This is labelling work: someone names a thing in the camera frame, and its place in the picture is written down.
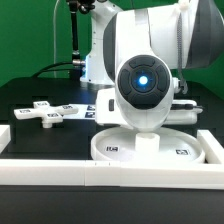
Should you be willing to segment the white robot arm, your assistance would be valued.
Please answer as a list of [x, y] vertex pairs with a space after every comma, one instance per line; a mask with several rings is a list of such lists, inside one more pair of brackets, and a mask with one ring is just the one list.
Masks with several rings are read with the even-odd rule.
[[111, 86], [97, 94], [96, 122], [142, 132], [196, 123], [202, 109], [174, 98], [188, 87], [171, 71], [207, 67], [224, 52], [224, 18], [214, 0], [128, 11], [109, 0], [91, 5], [95, 41], [84, 80]]

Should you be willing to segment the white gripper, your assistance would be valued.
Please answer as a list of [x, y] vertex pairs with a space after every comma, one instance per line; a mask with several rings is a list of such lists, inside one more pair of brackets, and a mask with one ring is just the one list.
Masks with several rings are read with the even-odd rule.
[[195, 124], [203, 111], [193, 100], [175, 100], [165, 97], [152, 109], [136, 109], [115, 88], [97, 93], [95, 121], [100, 125], [116, 124], [122, 127], [161, 127], [163, 125]]

